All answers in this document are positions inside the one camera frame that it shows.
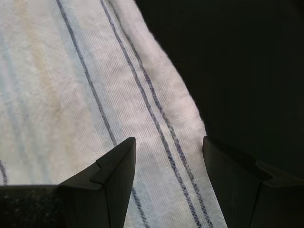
dark background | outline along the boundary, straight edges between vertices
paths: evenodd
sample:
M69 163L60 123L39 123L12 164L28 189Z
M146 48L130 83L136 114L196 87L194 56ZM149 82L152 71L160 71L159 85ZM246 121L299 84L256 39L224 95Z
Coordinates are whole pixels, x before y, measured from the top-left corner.
M136 0L209 136L304 178L300 0Z

dark blue stripe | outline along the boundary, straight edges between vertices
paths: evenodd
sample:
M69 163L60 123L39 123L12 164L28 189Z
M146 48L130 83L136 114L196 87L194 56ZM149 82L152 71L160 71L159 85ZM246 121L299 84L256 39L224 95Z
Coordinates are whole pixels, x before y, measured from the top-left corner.
M87 69L87 67L86 67L86 63L85 63L85 61L84 61L84 58L83 58L83 56L82 56L82 54L81 54L81 51L80 51L80 49L79 49L79 47L78 47L78 44L77 44L77 41L76 41L74 32L73 32L73 30L72 30L72 27L71 27L71 25L70 25L70 22L69 22L68 19L67 19L67 15L66 15L66 13L65 13L65 11L64 11L64 9L63 9L63 6L62 6L60 0L56 0L56 1L57 1L57 4L58 4L58 7L59 7L59 9L60 9L61 16L62 16L63 20L65 21L66 27L67 27L67 29L68 29L68 31L69 31L69 34L70 34L70 36L71 36L71 39L72 39L72 41L73 41L74 47L75 47L75 49L76 49L76 52L77 52L78 57L79 57L79 59L80 59L80 62L81 62L81 64L82 64L82 67L83 67L83 69L84 69L85 76L86 76L86 78L87 78L87 80L88 80L88 82L89 82L89 85L90 85L90 87L91 87L92 93L93 93L93 95L94 95L94 98L95 98L95 100L96 100L96 103L97 103L97 106L98 106L98 109L99 109L99 112L100 112L100 114L101 114L101 116L102 116L102 118L103 118L103 120L104 120L104 123L105 123L105 125L106 125L106 128L107 128L107 130L108 130L108 132L109 132L109 134L110 134L110 138L111 138L111 140L112 140L112 143L113 143L114 146L116 146L116 145L117 145L117 141L116 141L116 139L115 139L115 137L114 137L114 134L113 134L113 132L112 132L112 130L111 130L111 126L110 126L110 124L109 124L109 122L108 122L108 120L107 120L107 118L106 118L106 115L105 115L105 113L104 113L104 111L103 111L101 102L100 102L100 100L99 100L99 97L98 97L97 92L96 92L96 90L95 90L95 87L94 87L94 85L93 85L92 79L91 79L90 74L89 74L89 72L88 72L88 69ZM134 197L136 206L137 206L137 208L138 208L138 210L139 210L139 213L140 213L140 215L141 215L141 218L142 218L142 221L143 221L145 227L146 227L146 228L150 228L150 226L149 226L149 224L148 224L148 221L147 221L147 218L146 218L146 215L145 215L145 213L144 213L144 211L143 211L143 209L142 209L142 205L141 205L141 203L140 203L140 199L139 199L138 196L137 196L137 193L136 193L135 188L132 188L132 195L133 195L133 197Z
M81 62L81 65L82 65L82 67L83 67L83 69L84 69L84 72L85 72L85 76L86 76L86 78L87 78L87 81L88 81L88 83L89 83L89 85L90 85L90 87L91 87L91 90L92 90L93 96L94 96L94 98L95 98L95 100L96 100L96 103L97 103L99 112L100 112L100 114L101 114L101 117L102 117L102 119L104 120L104 124L105 124L105 126L106 126L106 128L107 128L107 130L108 130L108 132L109 132L110 138L111 138L111 140L112 140L114 146L116 146L116 145L117 145L116 139L115 139L114 134L113 134L113 132L112 132L112 130L111 130L111 127L110 127L110 124L109 124L109 122L108 122L108 119L106 118L104 109L103 109L103 107L102 107L102 105L101 105L101 102L100 102L100 100L99 100L98 94L97 94L96 89L95 89L95 87L94 87L94 84L93 84L93 82L92 82L92 79L91 79L91 76L90 76L90 74L89 74L89 71L87 70L86 63L85 63L85 61L84 61L84 58L83 58L83 56L82 56L82 54L81 54L81 51L80 51L80 49L79 49L79 46L78 46L78 44L77 44L77 41L76 41L74 32L73 32L73 30L72 30L72 27L71 27L71 25L70 25L70 22L69 22L68 19L67 19L66 12L65 12L65 10L63 9L60 0L56 0L56 2L57 2L57 5L58 5L58 7L59 7L59 9L60 9L61 16L62 16L63 20L65 21L67 30L68 30L68 32L70 33L72 42L73 42L74 47L75 47L75 49L76 49L76 52L77 52L77 54L78 54L79 60L80 60L80 62Z
M121 49L122 49L122 51L123 51L124 57L125 57L125 59L126 59L128 65L129 65L129 67L130 67L130 70L131 70L131 72L132 72L132 74L133 74L133 76L134 76L134 78L135 78L136 84L137 84L137 86L138 86L138 88L139 88L139 90L140 90L140 92L141 92L141 94L142 94L142 97L143 97L144 102L145 102L145 104L146 104L146 107L147 107L147 109L148 109L148 111L149 111L149 113L150 113L150 116L151 116L151 118L153 119L154 124L155 124L155 126L156 126L156 129L157 129L157 131L158 131L159 134L160 134L161 141L162 141L162 144L163 144L163 146L164 146L164 148L165 148L165 151L166 151L166 153L167 153L167 156L168 156L170 165L171 165L171 167L172 167L172 169L173 169L173 171L174 171L174 174L175 174L175 176L176 176L176 178L177 178L177 180L178 180L178 182L179 182L179 184L180 184L180 186L181 186L181 189L182 189L182 191L183 191L183 193L184 193L184 196L186 197L186 201L187 201L187 203L188 203L188 206L189 206L189 208L190 208L190 211L191 211L191 213L192 213L192 216L193 216L193 218L194 218L194 221L196 222L197 226L200 228L200 227L201 227L201 223L200 223L199 218L198 218L198 216L197 216L197 214L196 214L195 208L194 208L194 206L193 206L193 204L192 204L192 202L191 202L191 199L190 199L189 193L188 193L188 191L187 191L187 189L186 189L186 186L185 186L185 184L184 184L184 182L183 182L183 180L182 180L182 178L181 178L181 175L180 175L180 173L179 173L179 171L178 171L178 169L177 169L177 167L176 167L176 164L175 164L175 161L174 161L174 159L173 159L173 157L172 157L172 154L171 154L171 151L170 151L170 149L169 149L168 143L167 143L167 141L166 141L166 139L165 139L165 137L164 137L164 135L163 135L163 133L162 133L160 124L158 123L158 121L157 121L157 119L156 119L156 117L155 117L155 115L154 115L154 113L153 113L153 111L152 111L152 108L151 108L151 105L149 104L147 95L146 95L146 93L145 93L145 91L144 91L144 89L143 89L143 87L142 87L142 84L141 84L141 82L140 82L140 80L139 80L139 78L138 78L138 75L137 75L137 73L136 73L136 71L135 71L135 68L134 68L132 62L131 62L131 59L130 59L130 57L129 57L129 55L128 55L128 53L127 53L125 47L124 47L124 44L122 43L122 40L120 39L120 37L119 37L119 35L118 35L118 33L117 33L116 27L115 27L115 25L114 25L114 23L113 23L113 21L112 21L112 18L111 18L111 16L110 16L109 12L108 12L108 9L107 9L107 7L105 6L103 0L100 0L100 2L101 2L101 5L102 5L102 7L103 7L103 9L104 9L104 12L105 12L106 16L108 17L108 20L109 20L109 23L110 23L110 25L111 25L111 27L112 27L112 30L113 30L113 32L114 32L114 35L115 35L115 37L116 37L116 39L117 39L117 41L118 41L118 43L119 43L119 45L120 45L120 47L121 47Z
M175 130L174 130L172 124L170 123L170 121L169 121L169 119L168 119L166 113L164 112L161 103L159 102L159 100L158 100L158 98L157 98L157 95L156 95L156 92L155 92L155 90L154 90L152 81L151 81L151 79L150 79L150 77L149 77L147 71L146 71L145 68L143 67L143 62L142 62L142 60L141 60L141 58L140 58L138 52L136 51L136 48L135 48L133 42L131 41L131 39L129 38L129 36L126 34L126 32L125 32L125 30L124 30L124 28L123 28L123 26L122 26L121 20L120 20L120 18L119 18L119 16L118 16L117 12L116 12L116 10L115 10L115 7L113 6L113 4L112 4L111 1L108 1L108 2L109 2L110 6L111 6L112 9L113 9L113 12L114 12L114 14L115 14L115 16L116 16L116 18L117 18L117 21L118 21L118 23L119 23L119 25L120 25L120 27L121 27L121 29L122 29L122 31L123 31L123 34L124 34L125 37L127 38L128 42L129 42L129 44L130 44L130 46L131 46L131 48L132 48L132 51L134 52L135 57L137 58L137 61L138 61L139 66L140 66L140 68L141 68L141 70L142 70L142 72L143 72L143 75L144 75L144 77L145 77L145 79L146 79L146 82L147 82L147 84L149 85L149 89L150 89L150 91L151 91L151 93L152 93L154 102L155 102L155 104L156 104L158 110L160 111L160 113L161 113L161 115L162 115L162 117L163 117L163 119L164 119L164 121L165 121L165 123L166 123L168 129L170 130L171 136L172 136L172 138L173 138L173 140L174 140L174 144L175 144L176 150L177 150L177 152L178 152L178 154L179 154L179 157L180 157L180 159L181 159L181 161L182 161L182 163L183 163L183 165L184 165L184 167L185 167L185 169L186 169L186 171L187 171L187 174L188 174L188 176L189 176L189 179L191 180L191 183L192 183L192 186L193 186L193 188L194 188L194 190L195 190L195 193L196 193L196 195L197 195L197 197L198 197L198 199L199 199L199 204L200 204L200 207L201 207L201 209L202 209L202 211L203 211L203 214L204 214L204 216L205 216L205 219L206 219L206 221L207 221L209 227L210 227L210 228L213 228L213 224L212 224L212 221L211 221L211 219L210 219L210 217L209 217L209 215L208 215L206 206L205 206L205 204L204 204L203 197L202 197L202 195L201 195L201 193L200 193L200 190L199 190L199 188L198 188L198 186L197 186L197 184L196 184L196 182L195 182L195 180L194 180L193 173L192 173L191 168L190 168L190 166L189 166L189 164L188 164L188 162L187 162L186 156L185 156L185 154L184 154L184 152L183 152L183 150L182 150L182 148L181 148L180 141L179 141L178 137L177 137L176 134L175 134Z
M3 165L1 160L0 160L0 171L1 171L1 174L2 174L3 185L7 185L8 184L8 177L6 175L6 171L5 171L4 165Z
M140 213L140 215L142 217L142 221L143 221L144 226L146 228L150 228L150 226L148 224L148 221L147 221L147 218L146 218L146 216L145 216L145 214L143 212L142 204L141 204L141 202L140 202L140 200L139 200L139 198L137 196L135 188L132 188L131 192L132 192L133 198L135 200L136 206L137 206L137 208L139 210L139 213Z

fabric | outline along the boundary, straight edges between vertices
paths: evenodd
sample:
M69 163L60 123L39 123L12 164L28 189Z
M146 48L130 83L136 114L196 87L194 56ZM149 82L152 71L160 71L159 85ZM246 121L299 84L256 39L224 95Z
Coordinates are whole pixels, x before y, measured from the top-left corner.
M125 227L226 227L204 125L133 0L2 0L0 182L58 184L137 143Z

blue stripe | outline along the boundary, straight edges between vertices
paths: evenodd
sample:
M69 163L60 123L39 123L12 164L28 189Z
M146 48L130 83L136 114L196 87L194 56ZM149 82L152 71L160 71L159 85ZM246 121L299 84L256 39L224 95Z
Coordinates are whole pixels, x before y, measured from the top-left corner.
M88 82L89 82L89 85L90 85L90 87L91 87L93 96L94 96L94 98L95 98L95 100L96 100L96 103L97 103L97 106L98 106L98 109L99 109L99 112L100 112L100 114L101 114L101 116L102 116L102 118L103 118L103 121L104 121L104 123L105 123L105 125L106 125L106 128L107 128L107 130L108 130L108 132L109 132L109 135L110 135L110 138L111 138L111 140L112 140L112 143L113 143L114 146L116 146L116 145L117 145L117 141L116 141L116 139L115 139L115 137L114 137L114 134L113 134L113 132L112 132L111 126L110 126L110 124L109 124L109 122L108 122L108 120L107 120L107 118L106 118L106 115L105 115L105 113L104 113L104 111L103 111L101 102L100 102L100 100L99 100L99 97L98 97L97 92L96 92L96 90L95 90L95 87L94 87L94 85L93 85L92 79L91 79L90 74L89 74L89 72L88 72L88 69L87 69L87 67L86 67L84 58L83 58L83 56L82 56L82 54L81 54L81 51L80 51L80 49L79 49L79 47L78 47L78 44L77 44L77 41L76 41L74 32L73 32L73 30L72 30L72 27L71 27L71 25L70 25L70 23L69 23L69 21L68 21L68 19L67 19L67 15L66 15L66 13L65 13L65 11L64 11L64 9L63 9L63 6L62 6L60 0L56 0L56 1L57 1L57 4L58 4L58 7L59 7L59 9L60 9L61 16L62 16L63 20L65 21L66 27L67 27L67 29L68 29L68 32L69 32L70 36L71 36L72 42L73 42L73 44L74 44L74 47L75 47L75 49L76 49L76 52L77 52L78 57L79 57L79 59L80 59L80 62L81 62L81 64L82 64L82 67L83 67L83 69L84 69L85 76L86 76L86 78L87 78L87 80L88 80ZM137 193L136 193L136 190L135 190L134 187L132 188L131 192L132 192L132 195L133 195L133 197L134 197L136 206L137 206L137 208L138 208L138 210L139 210L139 213L140 213L140 215L141 215L141 218L142 218L142 221L143 221L145 227L146 227L146 228L150 228L150 226L149 226L149 224L148 224L148 221L147 221L147 218L146 218L146 215L145 215L145 213L144 213L144 211L143 211L143 209L142 209L142 205L141 205L141 203L140 203L140 199L138 198Z
M164 137L164 135L163 135L163 133L162 133L160 124L158 123L158 121L157 121L157 119L156 119L156 117L155 117L155 115L154 115L154 113L153 113L153 111L152 111L152 108L151 108L151 105L149 104L147 95L146 95L146 93L145 93L145 91L144 91L144 89L143 89L143 86L142 86L142 84L141 84L139 78L138 78L138 75L137 75L137 73L136 73L136 71L135 71L135 68L134 68L132 62L131 62L131 59L130 59L130 57L129 57L129 55L128 55L128 53L127 53L125 47L124 47L124 44L122 43L122 40L121 40L121 38L119 37L119 35L118 35L118 33L117 33L116 27L115 27L115 25L114 25L114 23L113 23L113 21L112 21L112 19L111 19L111 16L110 16L110 14L109 14L109 12L108 12L108 9L107 9L107 7L105 6L103 0L100 0L100 2L101 2L101 5L102 5L102 7L103 7L103 9L104 9L104 12L105 12L106 16L108 17L108 20L109 20L109 23L110 23L110 25L111 25L111 27L112 27L112 30L113 30L113 32L114 32L114 35L115 35L115 37L116 37L116 39L117 39L117 41L118 41L118 43L119 43L119 45L120 45L120 47L121 47L121 49L122 49L122 51L123 51L124 57L125 57L125 59L126 59L128 65L129 65L129 67L130 67L130 70L131 70L131 72L132 72L132 74L133 74L133 76L134 76L134 78L135 78L136 84L137 84L137 86L138 86L138 88L139 88L139 90L140 90L140 92L141 92L141 94L142 94L142 97L143 97L144 102L145 102L145 105L146 105L146 107L147 107L147 109L148 109L148 111L149 111L149 113L150 113L150 116L151 116L152 120L154 121L154 124L155 124L155 127L156 127L157 131L158 131L159 134L160 134L161 141L162 141L162 144L163 144L163 146L164 146L164 148L165 148L165 151L166 151L166 153L167 153L167 156L168 156L170 165L171 165L171 167L172 167L172 169L173 169L173 171L174 171L174 174L175 174L175 176L176 176L176 178L177 178L177 180L178 180L178 182L179 182L179 184L180 184L180 186L181 186L181 189L182 189L182 191L183 191L183 194L184 194L184 196L186 197L186 201L187 201L187 203L188 203L188 206L189 206L189 208L190 208L190 211L191 211L191 213L192 213L192 216L193 216L193 218L194 218L194 221L196 222L197 226L200 228L200 227L201 227L201 223L200 223L199 218L198 218L198 216L197 216L197 214L196 214L195 208L194 208L194 206L193 206L193 204L192 204L192 202L191 202L191 199L190 199L189 193L188 193L188 191L187 191L187 189L186 189L186 186L185 186L185 184L184 184L184 182L183 182L183 180L182 180L182 178L181 178L181 175L180 175L180 173L179 173L179 171L178 171L178 169L177 169L177 166L176 166L176 164L175 164L175 161L174 161L174 159L173 159L173 157L172 157L172 153L171 153L171 151L170 151L170 149L169 149L168 143L167 143L167 141L166 141L166 139L165 139L165 137Z
M138 210L139 210L139 213L140 213L140 215L141 215L141 217L142 217L142 221L143 221L144 226L145 226L146 228L150 228L150 226L149 226L149 224L148 224L148 220L147 220L147 218L146 218L146 215L144 214L144 211L143 211L143 208L142 208L142 204L141 204L141 202L140 202L140 200L139 200L139 198L138 198L138 196L137 196L137 193L136 193L135 188L132 188L131 193L132 193L132 195L133 195L133 198L134 198L134 201L135 201L135 203L136 203L136 206L137 206L137 208L138 208Z
M6 171L5 171L4 165L3 165L1 160L0 160L0 171L1 171L1 174L2 174L3 185L7 185L8 184L8 177L6 175Z
M12 125L12 130L13 130L14 135L16 137L17 150L19 152L20 158L23 160L23 165L25 166L25 168L28 169L29 176L30 176L30 182L34 183L35 178L34 178L34 175L33 175L32 167L30 165L29 156L25 152L24 143L23 143L22 135L21 135L22 131L19 128L19 122L18 122L18 119L16 118L16 115L14 113L14 109L13 109L13 106L12 106L12 103L11 103L11 100L10 100L9 92L5 91L5 85L2 82L2 75L1 74L0 74L0 92L2 93L3 102L6 106L8 116L10 118L10 122L11 122L11 125Z
M170 123L170 121L169 121L169 119L168 119L166 113L164 112L161 103L159 102L159 100L158 100L158 98L157 98L157 95L156 95L155 89L154 89L154 87L153 87L152 81L151 81L151 79L150 79L150 77L149 77L147 71L146 71L145 68L143 67L143 62L142 62L142 60L141 60L141 58L140 58L138 52L136 51L133 42L131 41L131 39L129 38L129 36L126 34L126 32L125 32L125 30L124 30L124 28L123 28L123 26L122 26L121 20L120 20L120 18L119 18L119 16L118 16L117 12L116 12L116 10L115 10L115 7L113 6L113 4L112 4L111 1L108 1L108 2L109 2L110 6L111 6L112 9L113 9L113 12L114 12L114 14L115 14L115 16L116 16L116 18L117 18L117 21L118 21L118 23L119 23L119 25L120 25L120 27L121 27L121 29L122 29L122 31L123 31L123 34L124 34L125 37L127 38L128 42L129 42L129 44L130 44L130 46L131 46L131 48L132 48L132 51L134 52L135 57L137 58L137 61L138 61L139 66L140 66L140 68L141 68L141 70L142 70L142 72L143 72L143 75L144 75L144 77L145 77L145 79L146 79L146 82L147 82L147 84L149 85L149 89L150 89L150 91L151 91L151 93L152 93L154 102L155 102L155 104L156 104L158 110L160 111L160 113L161 113L161 115L162 115L162 117L163 117L163 119L164 119L164 121L165 121L165 123L166 123L168 129L170 130L170 133L171 133L172 139L173 139L173 141L174 141L176 150L177 150L177 152L178 152L178 154L179 154L179 157L180 157L180 159L181 159L181 161L182 161L182 163L183 163L183 165L184 165L184 167L185 167L185 169L186 169L186 171L187 171L188 177L189 177L189 179L191 180L192 186L193 186L193 188L194 188L194 190L195 190L195 193L196 193L196 195L197 195L197 197L198 197L198 199L199 199L199 204L200 204L200 207L201 207L201 209L202 209L202 211L203 211L204 217L205 217L205 219L206 219L206 221L207 221L207 223L208 223L208 226L209 226L210 228L213 228L213 223L212 223L212 221L211 221L211 219L210 219L210 217L209 217L209 215L208 215L206 206L205 206L205 204L204 204L203 197L202 197L202 195L201 195L201 193L200 193L200 190L199 190L199 188L198 188L198 186L197 186L197 183L196 183L195 180L194 180L193 173L192 173L191 168L190 168L190 166L189 166L189 164L188 164L188 162L187 162L186 156L185 156L185 154L184 154L184 152L183 152L183 150L182 150L182 148L181 148L180 141L179 141L178 137L177 137L176 134L175 134L175 130L174 130L172 124Z
M97 103L98 110L99 110L99 112L100 112L100 114L101 114L101 117L102 117L102 119L103 119L103 121L104 121L105 127L107 128L107 130L108 130L108 132L109 132L110 138L111 138L111 140L112 140L114 146L116 146L116 145L117 145L116 139L115 139L115 137L114 137L114 134L113 134L113 132L112 132L111 126L110 126L110 124L109 124L109 122L108 122L108 119L107 119L107 117L106 117L106 115L105 115L104 109L103 109L103 107L102 107L102 105L101 105L101 102L100 102L100 100L99 100L98 94L97 94L96 89L95 89L95 87L94 87L94 84L93 84L93 81L92 81L91 76L90 76L90 74L89 74L89 71L88 71L88 69L87 69L87 67L86 67L86 63L85 63L84 58L83 58L83 56L82 56L82 54L81 54L81 51L80 51L80 49L79 49L79 46L78 46L78 43L77 43L77 41L76 41L74 32L73 32L72 27L71 27L71 25L70 25L70 22L69 22L68 19L67 19L66 12L65 12L65 10L63 9L60 0L56 0L56 2L57 2L57 5L58 5L58 7L59 7L59 9L60 9L61 16L62 16L63 20L65 21L67 30L68 30L68 32L69 32L69 34L70 34L70 36L71 36L72 42L73 42L74 47L75 47L75 49L76 49L76 52L77 52L77 54L78 54L79 60L80 60L80 62L81 62L81 65L82 65L82 67L83 67L83 69L84 69L85 76L86 76L87 81L88 81L88 83L89 83L89 85L90 85L90 87L91 87L91 91L92 91L93 96L94 96L94 98L95 98L95 101L96 101L96 103Z
M7 65L8 65L10 80L13 81L13 85L15 86L15 91L18 94L17 100L18 100L19 107L20 107L22 115L23 115L23 119L25 120L25 123L27 125L28 131L30 133L30 137L32 138L32 140L31 140L32 148L35 152L37 152L36 156L38 158L40 169L43 174L43 181L45 183L51 183L51 179L50 179L49 172L48 172L48 164L45 162L43 156L41 156L39 154L41 152L41 149L37 145L36 135L35 135L34 129L32 127L31 120L29 119L29 112L28 112L26 103L22 99L22 93L20 91L20 88L18 87L19 82L18 82L18 79L16 78L17 73L14 70L14 66L13 66L12 60L10 58L9 52L7 51L8 48L5 45L5 41L4 41L4 38L2 37L1 31L0 31L0 45L2 46L3 58L5 59L5 61L7 62Z

white towel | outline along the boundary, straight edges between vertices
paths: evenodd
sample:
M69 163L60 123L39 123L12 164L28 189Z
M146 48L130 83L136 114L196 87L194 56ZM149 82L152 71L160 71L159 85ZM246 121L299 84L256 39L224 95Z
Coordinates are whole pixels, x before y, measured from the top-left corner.
M127 228L226 227L204 125L133 0L0 2L0 182L58 184L127 137Z

